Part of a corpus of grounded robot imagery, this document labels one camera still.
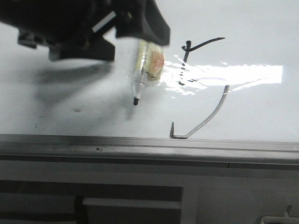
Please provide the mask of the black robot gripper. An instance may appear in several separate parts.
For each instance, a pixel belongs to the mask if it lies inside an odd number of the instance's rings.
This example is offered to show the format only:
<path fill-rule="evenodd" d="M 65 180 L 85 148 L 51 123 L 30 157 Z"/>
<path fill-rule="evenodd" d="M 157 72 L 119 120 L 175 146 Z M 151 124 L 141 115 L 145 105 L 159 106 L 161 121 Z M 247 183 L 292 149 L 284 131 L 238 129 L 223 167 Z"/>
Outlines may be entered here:
<path fill-rule="evenodd" d="M 130 7 L 129 0 L 2 0 L 0 21 L 18 29 L 19 45 L 48 47 L 51 61 L 113 61 L 115 46 L 103 34 L 115 21 L 110 19 L 98 31 L 93 27 Z"/>

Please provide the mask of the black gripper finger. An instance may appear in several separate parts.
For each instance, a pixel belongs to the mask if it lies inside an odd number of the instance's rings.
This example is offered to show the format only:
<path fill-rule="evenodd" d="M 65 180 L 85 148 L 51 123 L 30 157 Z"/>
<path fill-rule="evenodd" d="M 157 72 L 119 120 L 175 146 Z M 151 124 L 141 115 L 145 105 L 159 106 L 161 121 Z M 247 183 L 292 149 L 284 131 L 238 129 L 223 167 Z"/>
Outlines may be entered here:
<path fill-rule="evenodd" d="M 170 44 L 171 29 L 154 0 L 116 0 L 116 37 L 133 37 L 161 46 Z"/>

